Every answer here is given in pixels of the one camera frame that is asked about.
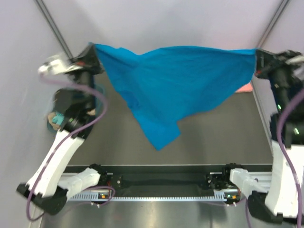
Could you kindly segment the blue t shirt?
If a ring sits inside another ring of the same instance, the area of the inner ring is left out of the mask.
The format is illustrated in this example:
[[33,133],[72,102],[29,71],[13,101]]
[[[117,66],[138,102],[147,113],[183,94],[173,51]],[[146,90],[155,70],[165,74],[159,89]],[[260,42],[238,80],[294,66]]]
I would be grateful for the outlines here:
[[157,150],[180,135],[179,120],[216,108],[248,84],[256,61],[254,49],[175,46],[137,55],[95,48],[113,88]]

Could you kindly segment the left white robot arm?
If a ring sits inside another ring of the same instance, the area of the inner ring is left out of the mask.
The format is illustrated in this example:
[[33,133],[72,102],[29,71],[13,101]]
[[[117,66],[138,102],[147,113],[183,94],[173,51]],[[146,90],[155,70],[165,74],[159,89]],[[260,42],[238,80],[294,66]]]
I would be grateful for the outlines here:
[[108,101],[95,85],[95,76],[102,71],[94,44],[89,44],[70,64],[55,55],[38,69],[43,82],[62,85],[53,96],[53,114],[62,116],[63,121],[42,164],[17,187],[17,192],[27,199],[27,204],[49,215],[58,214],[71,197],[83,190],[107,185],[108,177],[94,166],[60,181],[74,153],[107,112]]

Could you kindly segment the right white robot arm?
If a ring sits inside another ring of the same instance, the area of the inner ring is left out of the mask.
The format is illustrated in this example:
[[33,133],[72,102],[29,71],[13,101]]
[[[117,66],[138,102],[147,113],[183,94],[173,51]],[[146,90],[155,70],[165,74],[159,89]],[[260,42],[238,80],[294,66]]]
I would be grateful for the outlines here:
[[242,168],[222,175],[227,188],[237,186],[247,200],[247,214],[273,224],[304,225],[304,82],[294,72],[304,56],[291,50],[257,49],[255,76],[270,83],[277,113],[271,116],[273,165],[269,188]]

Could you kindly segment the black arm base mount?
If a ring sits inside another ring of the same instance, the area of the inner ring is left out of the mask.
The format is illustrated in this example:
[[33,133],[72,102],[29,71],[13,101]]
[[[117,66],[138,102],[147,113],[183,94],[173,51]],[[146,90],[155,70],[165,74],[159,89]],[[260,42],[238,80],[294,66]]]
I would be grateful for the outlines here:
[[220,190],[232,185],[229,165],[100,166],[102,172],[121,177],[121,187],[197,185]]

